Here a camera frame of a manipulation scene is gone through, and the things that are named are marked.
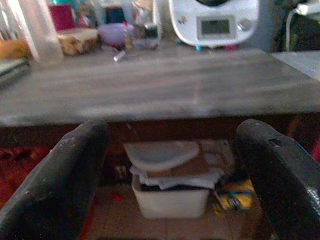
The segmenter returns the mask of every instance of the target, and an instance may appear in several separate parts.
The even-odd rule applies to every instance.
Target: folded cloth
[[[147,186],[159,186],[161,190],[166,190],[177,185],[187,185],[207,189],[215,189],[216,183],[224,175],[224,171],[220,168],[211,167],[209,173],[197,176],[179,176],[179,177],[148,177],[146,171],[132,166],[130,172],[139,176],[141,184]]]

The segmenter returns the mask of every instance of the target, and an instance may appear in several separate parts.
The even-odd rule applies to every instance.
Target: purple bowl
[[[125,25],[123,23],[100,25],[97,30],[102,41],[107,45],[121,47],[125,45]],[[128,30],[132,35],[134,32],[134,26],[128,24]]]

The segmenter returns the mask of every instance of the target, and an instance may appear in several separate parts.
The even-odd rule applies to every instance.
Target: white plastic lid
[[[192,141],[138,142],[124,144],[132,164],[149,172],[161,172],[180,166],[199,154]]]

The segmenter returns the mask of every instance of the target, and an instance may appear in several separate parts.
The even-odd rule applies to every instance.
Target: appliance knob
[[[252,27],[251,21],[247,18],[241,19],[238,22],[238,28],[243,32],[249,31],[251,27]]]

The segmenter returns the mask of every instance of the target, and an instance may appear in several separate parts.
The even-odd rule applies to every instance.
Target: cable
[[[290,52],[290,26],[293,16],[297,13],[296,9],[289,12],[285,23],[285,50]]]

